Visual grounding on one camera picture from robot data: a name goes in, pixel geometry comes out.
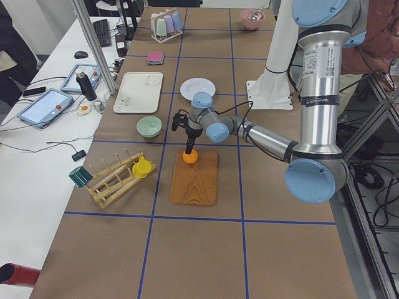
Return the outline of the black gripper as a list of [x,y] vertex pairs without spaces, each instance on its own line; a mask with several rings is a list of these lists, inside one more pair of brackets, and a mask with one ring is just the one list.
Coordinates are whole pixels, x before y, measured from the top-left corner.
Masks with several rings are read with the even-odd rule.
[[191,154],[194,151],[194,144],[197,137],[200,135],[199,130],[187,129],[186,134],[188,136],[186,142],[186,154]]

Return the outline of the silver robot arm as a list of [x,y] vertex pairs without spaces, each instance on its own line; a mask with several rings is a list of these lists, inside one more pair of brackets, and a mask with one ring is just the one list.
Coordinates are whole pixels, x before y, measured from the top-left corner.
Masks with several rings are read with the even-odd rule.
[[303,202],[329,200],[347,181],[348,168],[336,145],[340,104],[342,50],[363,42],[367,1],[281,2],[264,73],[248,87],[254,108],[286,109],[287,75],[296,47],[303,50],[300,78],[300,138],[287,139],[250,122],[244,116],[222,116],[211,95],[199,92],[186,116],[175,116],[191,153],[202,133],[213,143],[236,135],[269,156],[287,163],[284,180],[290,193]]

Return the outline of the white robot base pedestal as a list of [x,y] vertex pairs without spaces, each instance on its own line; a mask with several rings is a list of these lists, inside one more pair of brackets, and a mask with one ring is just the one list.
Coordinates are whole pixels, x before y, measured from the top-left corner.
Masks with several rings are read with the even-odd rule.
[[292,16],[293,0],[281,2],[264,73],[247,82],[254,110],[291,110],[288,68],[297,45],[298,25]]

